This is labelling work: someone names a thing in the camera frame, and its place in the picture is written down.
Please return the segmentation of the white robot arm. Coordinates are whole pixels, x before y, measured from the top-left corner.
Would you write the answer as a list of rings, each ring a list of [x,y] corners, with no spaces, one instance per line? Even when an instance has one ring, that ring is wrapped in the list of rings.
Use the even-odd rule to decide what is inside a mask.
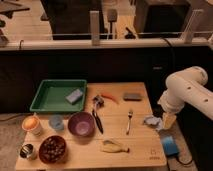
[[[213,92],[204,87],[208,82],[207,72],[193,66],[170,74],[165,81],[166,90],[158,100],[163,109],[162,126],[170,129],[186,103],[192,105],[213,120]]]

